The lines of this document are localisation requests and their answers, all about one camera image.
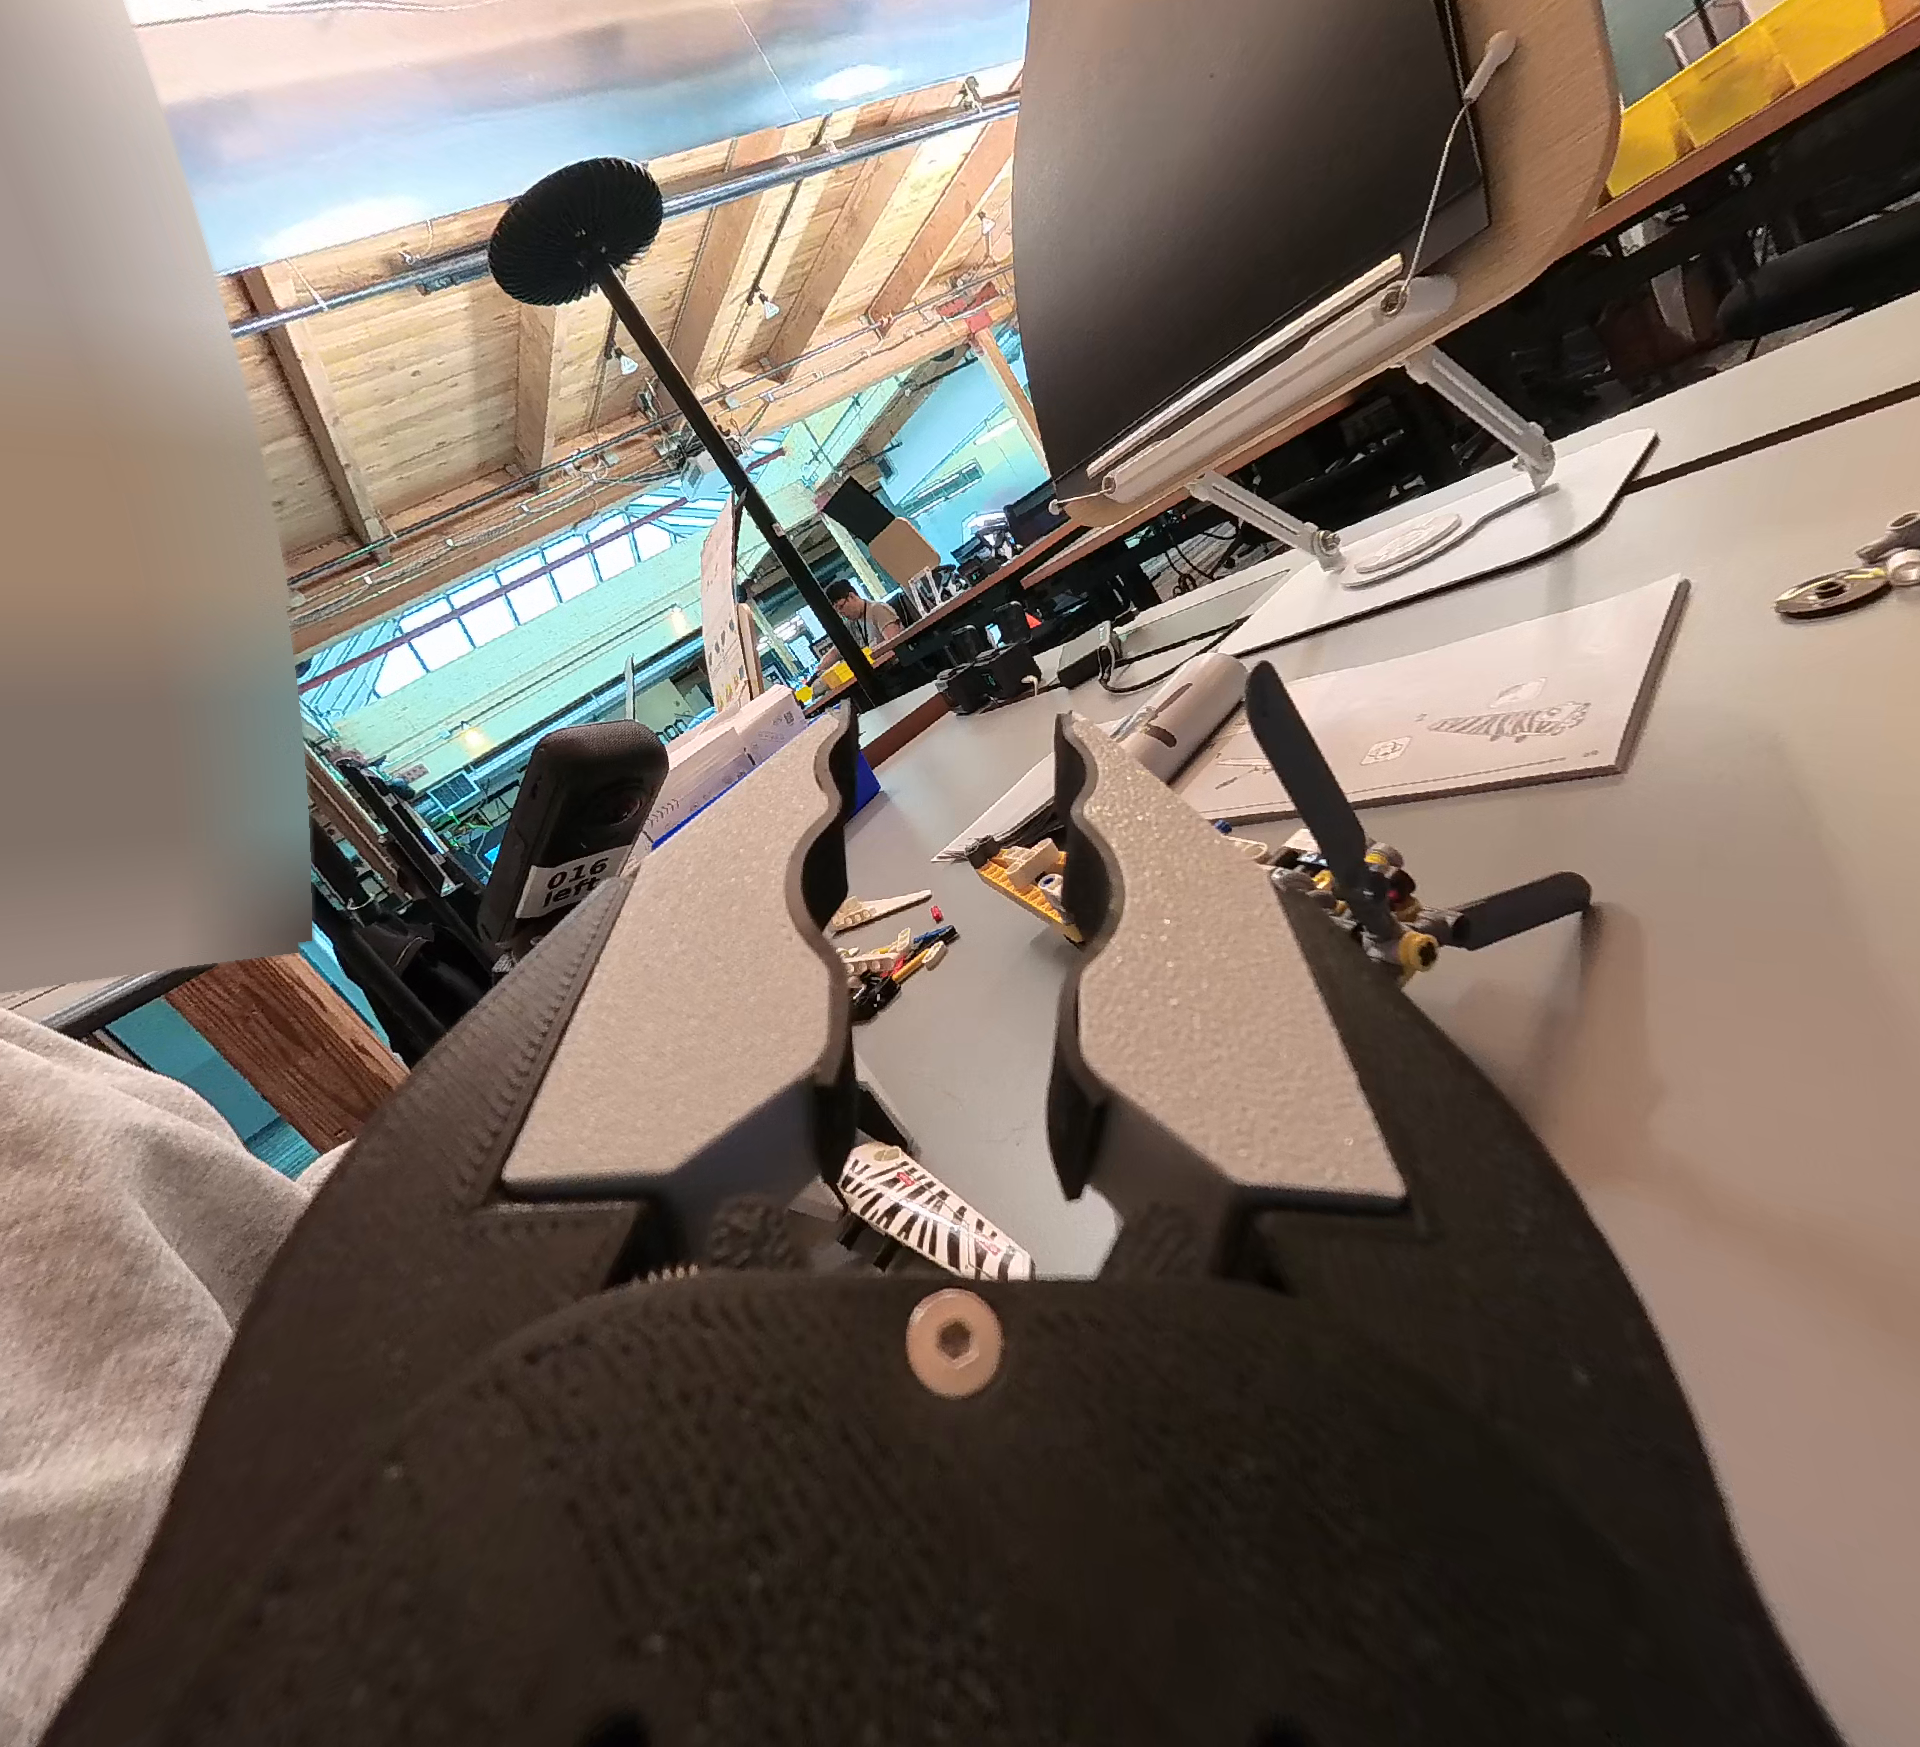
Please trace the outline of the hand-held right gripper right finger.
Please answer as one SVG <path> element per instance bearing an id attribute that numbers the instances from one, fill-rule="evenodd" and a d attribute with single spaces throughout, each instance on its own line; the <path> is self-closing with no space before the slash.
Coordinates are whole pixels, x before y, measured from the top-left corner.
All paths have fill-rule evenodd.
<path id="1" fill-rule="evenodd" d="M 1064 714 L 1060 994 L 1047 1140 L 1108 1205 L 1402 1205 L 1406 1186 L 1267 876 Z"/>

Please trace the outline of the zebra-striped lego piece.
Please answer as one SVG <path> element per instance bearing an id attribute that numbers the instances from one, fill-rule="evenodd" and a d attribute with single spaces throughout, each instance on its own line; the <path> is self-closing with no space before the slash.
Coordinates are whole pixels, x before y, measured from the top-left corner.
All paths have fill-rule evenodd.
<path id="1" fill-rule="evenodd" d="M 1029 1249 L 901 1145 L 860 1141 L 844 1163 L 834 1191 L 861 1230 L 951 1277 L 1035 1277 Z"/>

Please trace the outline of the cluster of small lego pieces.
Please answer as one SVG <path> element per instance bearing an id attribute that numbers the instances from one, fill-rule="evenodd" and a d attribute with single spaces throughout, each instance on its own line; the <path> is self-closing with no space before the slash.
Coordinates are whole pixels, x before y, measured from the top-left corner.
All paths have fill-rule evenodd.
<path id="1" fill-rule="evenodd" d="M 956 939 L 956 925 L 939 923 L 919 936 L 901 933 L 885 945 L 842 948 L 840 960 L 847 976 L 854 1025 L 884 1014 L 909 981 L 942 964 Z"/>

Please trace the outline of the yellow lego piece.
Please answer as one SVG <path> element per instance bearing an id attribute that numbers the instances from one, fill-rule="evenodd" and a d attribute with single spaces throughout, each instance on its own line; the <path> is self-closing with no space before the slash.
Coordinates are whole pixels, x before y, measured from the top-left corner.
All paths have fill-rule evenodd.
<path id="1" fill-rule="evenodd" d="M 1073 945 L 1084 944 L 1066 909 L 1066 854 L 1057 841 L 999 845 L 991 838 L 981 838 L 968 848 L 966 862 L 997 896 L 1016 904 L 1027 918 Z"/>

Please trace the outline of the stack of white boxes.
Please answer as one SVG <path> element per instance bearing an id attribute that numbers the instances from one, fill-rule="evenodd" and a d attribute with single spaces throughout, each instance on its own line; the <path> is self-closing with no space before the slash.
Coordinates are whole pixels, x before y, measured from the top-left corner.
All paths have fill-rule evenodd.
<path id="1" fill-rule="evenodd" d="M 805 731 L 803 702 L 789 687 L 769 688 L 666 745 L 668 774 L 643 829 L 657 838 L 751 774 Z"/>

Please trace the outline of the white yellow standing banner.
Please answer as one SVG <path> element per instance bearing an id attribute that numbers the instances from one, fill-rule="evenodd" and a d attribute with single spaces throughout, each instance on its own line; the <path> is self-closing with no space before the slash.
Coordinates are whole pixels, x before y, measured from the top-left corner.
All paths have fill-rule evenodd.
<path id="1" fill-rule="evenodd" d="M 756 629 L 736 594 L 738 504 L 722 502 L 701 541 L 698 611 L 708 695 L 719 719 L 730 716 L 765 687 Z"/>

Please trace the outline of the white cylinder tube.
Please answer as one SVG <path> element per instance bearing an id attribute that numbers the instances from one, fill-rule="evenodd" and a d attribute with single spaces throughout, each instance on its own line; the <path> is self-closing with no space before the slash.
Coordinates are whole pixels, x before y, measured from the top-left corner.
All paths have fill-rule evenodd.
<path id="1" fill-rule="evenodd" d="M 1112 728 L 1115 742 L 1153 779 L 1176 785 L 1241 706 L 1243 665 L 1211 649 L 1180 667 L 1153 699 Z"/>

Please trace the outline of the grey flat device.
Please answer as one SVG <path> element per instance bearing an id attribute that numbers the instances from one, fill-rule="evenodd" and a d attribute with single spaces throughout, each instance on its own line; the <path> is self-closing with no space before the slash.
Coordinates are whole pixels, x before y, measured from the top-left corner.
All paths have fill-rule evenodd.
<path id="1" fill-rule="evenodd" d="M 1037 657 L 1041 681 L 1045 687 L 1092 683 L 1116 699 L 1145 695 L 1223 641 L 1296 569 L 1297 559 L 1272 557 L 1123 622 L 1103 622 Z"/>

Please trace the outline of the small black device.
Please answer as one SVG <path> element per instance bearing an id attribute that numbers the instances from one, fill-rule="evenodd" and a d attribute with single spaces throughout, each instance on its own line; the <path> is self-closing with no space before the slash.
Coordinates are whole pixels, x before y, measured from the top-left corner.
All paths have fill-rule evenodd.
<path id="1" fill-rule="evenodd" d="M 939 695 L 956 716 L 971 716 L 1030 699 L 1045 685 L 1025 641 L 1009 641 L 939 673 Z"/>

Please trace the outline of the black disc lamp on pole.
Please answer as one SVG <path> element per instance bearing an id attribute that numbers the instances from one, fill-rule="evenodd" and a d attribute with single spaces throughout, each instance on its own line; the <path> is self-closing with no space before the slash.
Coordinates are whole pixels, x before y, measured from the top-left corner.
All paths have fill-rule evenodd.
<path id="1" fill-rule="evenodd" d="M 507 207 L 489 237 L 487 266 L 494 284 L 521 305 L 558 308 L 589 292 L 606 298 L 613 319 L 629 334 L 660 391 L 774 552 L 800 601 L 828 632 L 849 667 L 855 699 L 877 706 L 882 691 L 867 652 L 624 284 L 626 268 L 651 247 L 661 221 L 663 198 L 645 166 L 616 156 L 577 161 L 541 176 Z"/>

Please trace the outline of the silver laptop stand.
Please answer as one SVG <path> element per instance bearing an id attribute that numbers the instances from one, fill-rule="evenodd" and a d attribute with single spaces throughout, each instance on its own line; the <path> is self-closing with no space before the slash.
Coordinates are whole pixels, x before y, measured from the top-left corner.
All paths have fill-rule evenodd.
<path id="1" fill-rule="evenodd" d="M 1388 257 L 1202 376 L 1094 453 L 1090 490 L 1133 512 L 1166 489 L 1187 493 L 1292 552 L 1286 577 L 1234 639 L 1238 654 L 1331 632 L 1415 603 L 1589 535 L 1654 444 L 1652 428 L 1552 440 L 1444 354 L 1433 334 L 1454 305 L 1443 273 L 1404 276 Z M 1345 385 L 1397 366 L 1496 439 L 1507 458 L 1336 535 L 1261 500 L 1229 461 L 1278 423 L 1305 417 Z"/>

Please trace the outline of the person's grey sweatshirt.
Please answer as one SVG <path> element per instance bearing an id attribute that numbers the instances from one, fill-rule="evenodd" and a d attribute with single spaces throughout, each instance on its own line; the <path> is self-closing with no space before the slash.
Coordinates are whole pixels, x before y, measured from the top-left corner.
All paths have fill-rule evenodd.
<path id="1" fill-rule="evenodd" d="M 173 1078 L 1 1014 L 1 1739 L 36 1743 L 107 1635 L 297 1177 Z"/>

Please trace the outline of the black office chair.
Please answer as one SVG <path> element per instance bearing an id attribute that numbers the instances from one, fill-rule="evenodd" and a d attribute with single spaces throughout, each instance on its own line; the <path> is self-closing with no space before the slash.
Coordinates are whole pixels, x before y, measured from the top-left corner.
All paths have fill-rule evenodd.
<path id="1" fill-rule="evenodd" d="M 1918 210 L 1903 207 L 1756 266 L 1723 298 L 1716 339 L 1758 343 L 1818 318 L 1871 312 L 1915 288 Z"/>

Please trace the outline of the yellow plastic bin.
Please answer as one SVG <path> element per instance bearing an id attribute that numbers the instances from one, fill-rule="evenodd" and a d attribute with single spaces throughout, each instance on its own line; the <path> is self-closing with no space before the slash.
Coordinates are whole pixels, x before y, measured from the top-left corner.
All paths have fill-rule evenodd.
<path id="1" fill-rule="evenodd" d="M 1915 25 L 1918 0 L 1783 0 L 1761 26 L 1794 91 Z"/>
<path id="2" fill-rule="evenodd" d="M 1664 91 L 1693 152 L 1787 101 L 1797 83 L 1770 32 L 1752 22 L 1676 73 Z"/>
<path id="3" fill-rule="evenodd" d="M 1694 150 L 1693 132 L 1666 84 L 1623 105 L 1603 198 L 1621 199 Z"/>

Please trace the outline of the black laptop on stand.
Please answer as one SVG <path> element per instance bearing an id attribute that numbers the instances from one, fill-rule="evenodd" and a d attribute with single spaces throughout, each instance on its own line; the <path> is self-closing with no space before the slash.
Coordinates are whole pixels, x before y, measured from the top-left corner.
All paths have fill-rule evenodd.
<path id="1" fill-rule="evenodd" d="M 1618 137 L 1615 74 L 1600 0 L 1450 0 L 1473 79 L 1463 95 L 1474 121 L 1490 193 L 1490 226 L 1443 264 L 1416 257 L 1404 276 L 1456 284 L 1438 319 L 1438 344 L 1535 280 L 1591 216 Z M 1228 470 L 1290 439 L 1362 385 L 1339 387 L 1318 410 L 1269 426 Z M 1103 494 L 1064 498 L 1066 516 L 1092 526 L 1125 513 Z"/>

